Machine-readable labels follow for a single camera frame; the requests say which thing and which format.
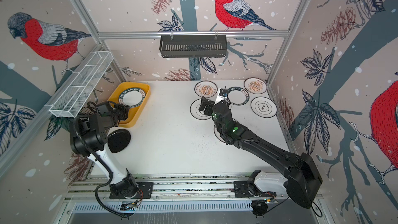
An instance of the gray floor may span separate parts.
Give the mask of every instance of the gray floor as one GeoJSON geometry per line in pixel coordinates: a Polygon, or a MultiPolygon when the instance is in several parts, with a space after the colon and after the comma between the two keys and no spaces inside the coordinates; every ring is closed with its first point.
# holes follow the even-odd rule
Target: gray floor
{"type": "Polygon", "coordinates": [[[235,212],[170,212],[155,214],[134,214],[129,220],[120,220],[113,214],[73,214],[68,224],[81,223],[123,223],[123,224],[265,224],[305,223],[317,224],[312,209],[298,206],[292,200],[256,218],[250,211],[235,212]]]}

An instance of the yellow tray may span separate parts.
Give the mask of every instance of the yellow tray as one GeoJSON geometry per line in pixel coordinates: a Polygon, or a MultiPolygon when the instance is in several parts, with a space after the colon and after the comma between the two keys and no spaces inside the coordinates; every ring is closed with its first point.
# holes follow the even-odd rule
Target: yellow tray
{"type": "Polygon", "coordinates": [[[120,127],[128,128],[128,127],[132,127],[135,125],[135,123],[138,120],[138,117],[140,117],[140,114],[141,114],[142,110],[144,109],[145,104],[147,103],[148,98],[150,96],[150,86],[148,84],[143,84],[143,83],[138,83],[138,82],[122,82],[119,84],[119,86],[117,86],[115,91],[109,97],[108,101],[113,101],[113,102],[118,103],[119,95],[124,90],[131,88],[131,87],[141,88],[142,90],[144,90],[146,95],[145,95],[145,98],[144,98],[143,102],[141,103],[141,105],[134,107],[134,108],[130,108],[128,118],[125,121],[120,121],[120,123],[119,123],[120,127]]]}

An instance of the bird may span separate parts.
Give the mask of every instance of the bird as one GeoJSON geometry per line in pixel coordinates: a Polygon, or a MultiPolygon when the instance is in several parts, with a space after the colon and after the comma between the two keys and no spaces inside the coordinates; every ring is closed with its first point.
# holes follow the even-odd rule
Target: bird
{"type": "Polygon", "coordinates": [[[381,176],[380,184],[385,184],[384,177],[387,173],[398,170],[398,81],[392,83],[382,92],[373,102],[370,111],[371,135],[362,134],[358,131],[356,124],[348,122],[354,126],[357,137],[353,140],[358,141],[358,136],[364,136],[374,141],[390,160],[390,167],[384,172],[379,171],[375,165],[368,164],[381,176]]]}
{"type": "Polygon", "coordinates": [[[18,12],[8,19],[10,34],[15,39],[20,37],[39,56],[53,61],[65,61],[67,67],[61,72],[63,75],[68,68],[68,59],[77,51],[80,42],[90,34],[82,31],[71,30],[60,24],[50,24],[31,15],[18,12]]]}
{"type": "Polygon", "coordinates": [[[243,30],[244,27],[249,25],[260,25],[269,30],[275,30],[266,25],[264,20],[257,16],[257,14],[251,9],[250,4],[244,0],[214,1],[216,16],[220,22],[225,24],[225,30],[229,28],[240,28],[243,30]]]}

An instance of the red bird breast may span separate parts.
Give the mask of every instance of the red bird breast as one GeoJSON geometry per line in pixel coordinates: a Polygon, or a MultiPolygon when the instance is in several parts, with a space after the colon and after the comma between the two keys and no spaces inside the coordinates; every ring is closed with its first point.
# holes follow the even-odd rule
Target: red bird breast
{"type": "Polygon", "coordinates": [[[77,51],[78,40],[73,40],[59,46],[51,46],[40,43],[38,40],[43,34],[40,23],[31,19],[25,24],[27,38],[21,38],[39,56],[48,60],[67,60],[77,51]]]}
{"type": "Polygon", "coordinates": [[[397,105],[398,81],[395,81],[375,99],[370,114],[372,137],[395,167],[398,167],[397,105]]]}
{"type": "Polygon", "coordinates": [[[224,4],[233,0],[215,0],[215,11],[217,18],[228,28],[244,28],[251,24],[251,21],[232,16],[224,9],[224,4]]]}

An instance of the black wire basket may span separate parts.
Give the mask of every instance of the black wire basket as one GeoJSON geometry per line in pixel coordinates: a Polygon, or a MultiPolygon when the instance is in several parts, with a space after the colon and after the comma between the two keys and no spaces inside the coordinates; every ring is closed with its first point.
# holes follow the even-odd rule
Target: black wire basket
{"type": "Polygon", "coordinates": [[[160,38],[162,57],[224,57],[226,56],[226,35],[162,36],[160,38]]]}

